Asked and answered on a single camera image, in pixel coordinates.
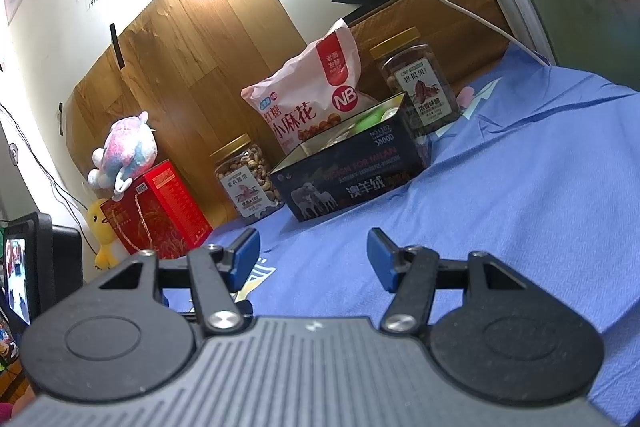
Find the pink and blue plush toy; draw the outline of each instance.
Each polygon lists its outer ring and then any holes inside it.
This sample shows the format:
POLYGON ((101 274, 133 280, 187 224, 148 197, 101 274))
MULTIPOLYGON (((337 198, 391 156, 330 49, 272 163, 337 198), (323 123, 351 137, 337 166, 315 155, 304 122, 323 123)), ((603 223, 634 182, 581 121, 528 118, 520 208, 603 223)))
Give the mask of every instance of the pink and blue plush toy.
POLYGON ((96 166, 89 172, 89 185, 93 188, 113 188, 113 200, 122 199, 122 194, 147 172, 156 161, 158 146, 152 130, 146 124, 148 113, 118 120, 103 149, 96 149, 92 159, 96 166))

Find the white label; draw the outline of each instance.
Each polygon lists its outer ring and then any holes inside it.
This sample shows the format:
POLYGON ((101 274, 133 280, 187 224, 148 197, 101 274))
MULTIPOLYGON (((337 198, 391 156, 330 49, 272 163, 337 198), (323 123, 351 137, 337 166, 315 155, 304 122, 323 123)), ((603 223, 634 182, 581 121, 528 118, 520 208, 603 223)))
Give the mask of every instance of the white label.
POLYGON ((268 206, 277 206, 278 204, 277 201, 271 201, 267 197, 258 180, 254 178, 246 165, 226 175, 220 180, 220 183, 242 217, 257 217, 268 206))
POLYGON ((423 125, 429 125, 451 113, 449 100, 426 58, 398 71, 396 79, 414 102, 423 125))

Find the yellow lid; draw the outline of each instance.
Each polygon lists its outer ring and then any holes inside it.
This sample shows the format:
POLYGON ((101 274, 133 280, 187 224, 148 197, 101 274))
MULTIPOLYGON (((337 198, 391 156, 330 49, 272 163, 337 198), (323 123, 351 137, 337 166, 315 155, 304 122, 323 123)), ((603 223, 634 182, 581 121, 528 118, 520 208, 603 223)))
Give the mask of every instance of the yellow lid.
POLYGON ((249 138, 248 134, 243 134, 241 137, 236 138, 235 140, 229 142, 224 147, 221 147, 213 154, 209 155, 209 158, 212 158, 215 163, 222 163, 223 160, 229 158, 229 156, 233 155, 233 153, 238 152, 241 149, 244 149, 251 143, 251 138, 249 138))
POLYGON ((398 35, 393 36, 384 42, 380 42, 380 44, 373 46, 369 51, 373 59, 378 60, 379 58, 382 58, 389 53, 393 53, 398 48, 402 48, 419 38, 420 32, 418 31, 418 28, 414 26, 413 28, 404 30, 402 33, 398 33, 398 35))

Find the black box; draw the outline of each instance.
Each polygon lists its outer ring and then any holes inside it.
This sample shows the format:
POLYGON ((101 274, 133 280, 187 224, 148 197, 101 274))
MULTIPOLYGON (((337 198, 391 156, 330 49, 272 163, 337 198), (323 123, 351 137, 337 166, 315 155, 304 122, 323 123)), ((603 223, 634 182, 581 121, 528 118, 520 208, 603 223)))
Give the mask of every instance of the black box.
POLYGON ((305 221, 404 185, 430 165, 430 155, 428 134, 403 92, 300 144, 271 171, 271 182, 305 221), (381 112, 386 119, 375 123, 381 112), (375 124, 363 128, 365 119, 375 124))

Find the red gift box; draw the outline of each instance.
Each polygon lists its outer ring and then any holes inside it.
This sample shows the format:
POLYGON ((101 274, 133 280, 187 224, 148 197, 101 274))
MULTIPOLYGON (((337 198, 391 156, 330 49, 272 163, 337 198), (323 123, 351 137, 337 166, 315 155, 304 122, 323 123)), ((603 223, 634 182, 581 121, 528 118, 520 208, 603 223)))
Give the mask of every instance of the red gift box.
POLYGON ((160 259, 175 259, 212 232, 169 160, 135 180, 120 201, 107 200, 100 207, 129 253, 150 249, 160 259))

